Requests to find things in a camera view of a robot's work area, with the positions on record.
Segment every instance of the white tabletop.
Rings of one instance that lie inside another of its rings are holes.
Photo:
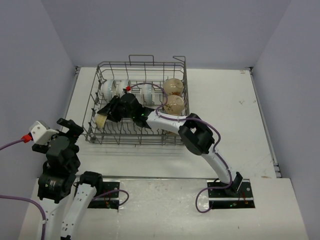
[[[82,67],[66,119],[82,124],[96,68]],[[190,112],[215,126],[225,159],[244,178],[275,178],[264,126],[249,71],[188,69]],[[77,142],[84,171],[104,176],[216,178],[201,157],[184,146]]]
[[[87,209],[72,240],[307,240],[290,180],[256,177],[250,181],[255,208],[201,214],[195,197],[206,186],[205,180],[122,179],[120,188],[129,192],[129,201],[119,211]],[[37,191],[35,184],[32,199],[36,201]],[[125,194],[119,198],[123,201]],[[199,199],[199,207],[208,207],[208,192]],[[39,210],[30,204],[19,240],[36,239],[40,218]]]

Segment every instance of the wire dish rack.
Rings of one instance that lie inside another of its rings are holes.
[[[85,140],[98,144],[134,144],[134,145],[181,145],[180,136],[162,129],[148,129],[138,127],[130,118],[123,118],[120,122],[107,119],[104,128],[98,128],[95,123],[95,114],[108,101],[101,92],[101,85],[107,80],[114,80],[119,84],[123,80],[130,80],[131,86],[138,83],[154,83],[163,88],[164,82],[170,78],[180,79],[183,83],[183,92],[180,95],[184,100],[184,109],[181,116],[188,116],[189,98],[187,82],[187,66],[185,56],[173,56],[172,61],[155,61],[153,55],[129,55],[129,61],[103,61],[95,72],[90,96],[87,102],[85,115],[82,121]],[[165,101],[163,92],[154,88],[152,104],[147,105],[144,96],[140,93],[142,85],[133,87],[133,93],[138,101],[146,107],[157,108]]]

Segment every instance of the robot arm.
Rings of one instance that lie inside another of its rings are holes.
[[[196,114],[191,113],[187,117],[181,117],[161,113],[162,117],[160,117],[154,109],[143,107],[132,93],[126,93],[121,98],[113,97],[97,113],[107,116],[107,119],[113,122],[119,122],[122,118],[131,118],[141,128],[162,129],[179,134],[186,148],[191,153],[202,156],[217,173],[222,184],[225,186],[230,184],[228,192],[238,193],[243,177],[231,168],[217,149],[214,149],[213,132],[207,125],[197,121],[200,118]]]
[[[45,235],[42,235],[42,225],[38,228],[37,239],[73,240],[79,224],[89,203],[103,186],[102,175],[86,171],[80,176],[77,192],[65,218],[64,211],[80,166],[77,157],[79,147],[75,145],[82,127],[72,120],[60,118],[57,123],[68,128],[68,132],[50,129],[44,122],[36,121],[29,131],[34,145],[32,150],[46,155],[43,173],[38,181],[39,204],[45,211]]]

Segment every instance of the gray wall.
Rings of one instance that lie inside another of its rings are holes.
[[[55,127],[71,92],[74,67],[40,0],[0,8],[0,146],[20,139],[35,120]],[[30,197],[45,156],[19,143],[0,152],[0,194]],[[18,239],[27,204],[0,199],[1,239]]]
[[[320,239],[320,1],[292,0],[253,69],[275,154]]]
[[[186,55],[189,67],[253,66],[290,0],[42,0],[75,65]]]

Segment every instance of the rack handle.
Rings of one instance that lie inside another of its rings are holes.
[[[155,56],[151,54],[130,54],[129,55],[129,63],[131,66],[131,57],[152,57],[152,61],[146,61],[147,63],[153,63],[153,66],[155,65]]]
[[[185,63],[186,62],[186,57],[185,56],[173,56],[174,59]]]

